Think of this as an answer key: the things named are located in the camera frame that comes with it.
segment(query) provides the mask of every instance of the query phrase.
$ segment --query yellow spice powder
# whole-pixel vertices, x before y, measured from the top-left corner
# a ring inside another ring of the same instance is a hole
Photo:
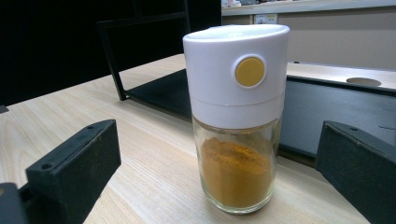
[[[244,208],[267,196],[270,162],[255,150],[211,138],[202,144],[201,162],[207,191],[219,203]]]

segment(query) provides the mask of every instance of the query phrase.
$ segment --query white shelf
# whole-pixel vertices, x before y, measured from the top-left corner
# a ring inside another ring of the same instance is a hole
[[[366,7],[396,6],[395,0],[300,0],[267,2],[254,6],[224,7],[222,16],[254,15],[266,13],[290,13],[323,11],[336,9],[352,9]]]

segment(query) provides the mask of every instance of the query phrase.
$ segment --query spice jar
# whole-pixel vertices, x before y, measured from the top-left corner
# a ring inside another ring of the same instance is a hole
[[[202,188],[228,213],[272,196],[289,30],[235,25],[183,38]]]

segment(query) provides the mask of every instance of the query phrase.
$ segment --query yellow button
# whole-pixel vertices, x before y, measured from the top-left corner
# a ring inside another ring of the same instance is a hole
[[[236,80],[246,87],[258,84],[264,77],[264,64],[258,58],[246,58],[238,64],[235,71]]]

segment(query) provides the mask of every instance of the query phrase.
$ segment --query white plastic lid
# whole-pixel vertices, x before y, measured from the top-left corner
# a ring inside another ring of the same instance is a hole
[[[281,116],[289,27],[221,26],[183,38],[192,114],[223,129]]]

